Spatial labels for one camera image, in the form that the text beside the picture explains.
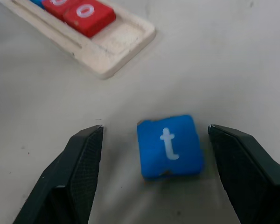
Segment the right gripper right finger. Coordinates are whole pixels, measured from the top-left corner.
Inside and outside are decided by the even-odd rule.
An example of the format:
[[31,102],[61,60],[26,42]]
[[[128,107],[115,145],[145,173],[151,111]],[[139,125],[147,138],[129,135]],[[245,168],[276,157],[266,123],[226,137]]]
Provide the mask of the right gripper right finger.
[[256,139],[209,125],[221,183],[241,224],[280,224],[280,164]]

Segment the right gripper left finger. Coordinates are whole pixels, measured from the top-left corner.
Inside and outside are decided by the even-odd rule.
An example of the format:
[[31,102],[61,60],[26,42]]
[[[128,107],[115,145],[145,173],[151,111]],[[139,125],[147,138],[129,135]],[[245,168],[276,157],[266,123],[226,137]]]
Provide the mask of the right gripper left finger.
[[88,224],[98,184],[104,127],[73,135],[44,169],[13,224]]

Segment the blue letter tile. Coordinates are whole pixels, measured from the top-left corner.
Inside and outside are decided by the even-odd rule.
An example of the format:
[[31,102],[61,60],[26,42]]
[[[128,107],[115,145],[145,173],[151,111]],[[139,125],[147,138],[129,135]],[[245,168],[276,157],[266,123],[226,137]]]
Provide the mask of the blue letter tile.
[[197,175],[204,167],[203,152],[190,115],[137,124],[141,174],[145,180]]

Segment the red letter tile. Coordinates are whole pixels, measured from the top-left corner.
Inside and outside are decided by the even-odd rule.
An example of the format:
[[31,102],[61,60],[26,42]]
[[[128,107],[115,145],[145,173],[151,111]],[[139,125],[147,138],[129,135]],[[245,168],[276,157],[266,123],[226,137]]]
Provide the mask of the red letter tile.
[[44,9],[61,21],[63,15],[82,0],[43,0]]
[[116,20],[110,6],[98,0],[82,0],[63,14],[63,20],[88,38],[93,37]]

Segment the light wooden letter tray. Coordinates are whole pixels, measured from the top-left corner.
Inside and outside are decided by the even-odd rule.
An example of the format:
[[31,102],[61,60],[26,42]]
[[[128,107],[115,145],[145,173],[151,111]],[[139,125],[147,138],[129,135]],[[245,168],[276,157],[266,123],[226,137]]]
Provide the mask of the light wooden letter tray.
[[0,4],[30,23],[99,79],[108,79],[143,50],[156,36],[155,26],[110,0],[116,20],[88,38],[45,12],[30,0],[0,0]]

